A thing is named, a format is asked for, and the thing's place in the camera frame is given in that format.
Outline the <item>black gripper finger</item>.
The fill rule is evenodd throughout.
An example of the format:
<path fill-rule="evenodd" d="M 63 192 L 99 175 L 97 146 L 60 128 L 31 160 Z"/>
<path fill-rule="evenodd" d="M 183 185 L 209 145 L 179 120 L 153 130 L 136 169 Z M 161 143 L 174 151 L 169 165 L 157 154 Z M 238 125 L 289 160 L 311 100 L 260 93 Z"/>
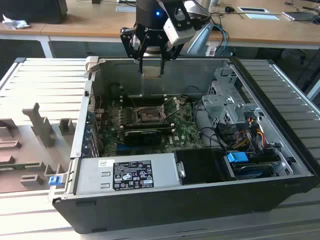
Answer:
<path fill-rule="evenodd" d="M 173 46 L 169 50 L 167 49 L 167 43 L 169 39 L 164 36 L 159 36 L 159 47 L 160 47 L 160 75 L 164 74 L 165 63 L 170 60 L 175 60 L 180 52 L 181 52 L 181 45 Z"/>
<path fill-rule="evenodd" d="M 134 36 L 140 41 L 135 49 L 132 40 Z M 147 37 L 143 26 L 134 26 L 132 28 L 123 27 L 120 29 L 120 39 L 129 58 L 139 61 L 139 73 L 143 74 L 143 57 L 147 49 Z"/>

